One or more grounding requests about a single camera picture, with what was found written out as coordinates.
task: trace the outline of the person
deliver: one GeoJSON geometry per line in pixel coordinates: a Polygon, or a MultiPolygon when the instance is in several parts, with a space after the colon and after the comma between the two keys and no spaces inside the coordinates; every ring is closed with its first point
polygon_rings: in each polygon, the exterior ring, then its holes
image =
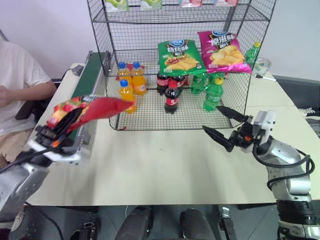
{"type": "Polygon", "coordinates": [[[16,159],[35,127],[32,114],[15,119],[25,101],[47,99],[55,91],[54,83],[27,51],[0,40],[0,168],[16,159]]]}

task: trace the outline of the pink chip bag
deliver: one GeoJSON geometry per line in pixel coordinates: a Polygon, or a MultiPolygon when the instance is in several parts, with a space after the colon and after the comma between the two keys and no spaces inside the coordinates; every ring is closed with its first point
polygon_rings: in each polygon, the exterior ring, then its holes
{"type": "Polygon", "coordinates": [[[215,72],[251,73],[240,50],[237,35],[226,31],[198,32],[201,55],[209,74],[215,72]]]}

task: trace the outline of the white t-shirt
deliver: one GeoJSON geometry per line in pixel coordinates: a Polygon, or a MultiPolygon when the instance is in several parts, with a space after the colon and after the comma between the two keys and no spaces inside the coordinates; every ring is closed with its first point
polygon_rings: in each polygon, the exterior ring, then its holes
{"type": "MultiPolygon", "coordinates": [[[[49,81],[50,78],[27,51],[14,43],[0,40],[0,85],[13,90],[49,81]]],[[[14,101],[5,107],[0,107],[0,136],[35,126],[33,114],[28,119],[15,119],[24,103],[24,101],[14,101]]]]}

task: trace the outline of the table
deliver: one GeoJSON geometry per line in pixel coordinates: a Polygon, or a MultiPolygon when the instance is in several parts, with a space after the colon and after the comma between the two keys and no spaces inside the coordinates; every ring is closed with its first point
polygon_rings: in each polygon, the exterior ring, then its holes
{"type": "MultiPolygon", "coordinates": [[[[52,107],[69,99],[79,81],[69,71],[52,107]]],[[[246,114],[276,111],[274,138],[310,154],[316,164],[311,194],[320,199],[320,140],[277,82],[252,77],[246,114]]],[[[100,206],[253,204],[275,202],[266,168],[252,154],[228,153],[202,130],[115,131],[98,120],[90,160],[78,166],[54,163],[34,205],[100,206]]],[[[222,129],[228,137],[232,129],[222,129]]]]}

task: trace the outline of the wire basket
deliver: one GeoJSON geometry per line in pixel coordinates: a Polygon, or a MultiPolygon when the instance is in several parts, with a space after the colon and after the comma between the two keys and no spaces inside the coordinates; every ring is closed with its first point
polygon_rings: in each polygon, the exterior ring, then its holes
{"type": "MultiPolygon", "coordinates": [[[[104,0],[87,0],[93,33],[106,79],[106,94],[120,97],[116,80],[118,62],[139,61],[145,67],[147,93],[137,96],[137,110],[109,119],[115,130],[187,130],[233,128],[238,122],[219,111],[203,109],[205,93],[191,94],[188,87],[180,96],[178,109],[166,114],[165,98],[157,93],[158,43],[191,39],[201,51],[197,32],[228,31],[237,34],[243,53],[254,42],[263,42],[276,0],[240,0],[235,7],[216,7],[212,0],[203,6],[182,8],[178,0],[162,0],[162,9],[142,11],[139,0],[128,0],[129,11],[106,12],[104,0]]],[[[230,73],[224,81],[221,105],[244,114],[251,75],[230,73]]]]}

